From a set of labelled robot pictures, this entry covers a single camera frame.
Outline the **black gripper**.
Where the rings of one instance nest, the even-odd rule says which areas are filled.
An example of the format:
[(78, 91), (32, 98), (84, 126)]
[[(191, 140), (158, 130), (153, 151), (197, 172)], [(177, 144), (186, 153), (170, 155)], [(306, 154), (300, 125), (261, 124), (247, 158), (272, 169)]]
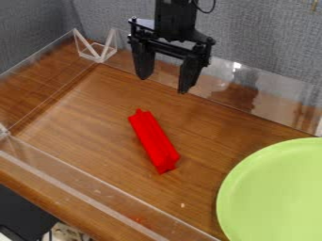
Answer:
[(197, 29), (198, 13), (210, 14), (199, 0), (157, 0), (154, 19), (133, 17), (129, 20), (133, 58), (137, 75), (147, 79), (155, 70), (155, 56), (163, 54), (183, 60), (179, 76), (179, 93), (195, 86), (202, 68), (209, 64), (215, 40)]

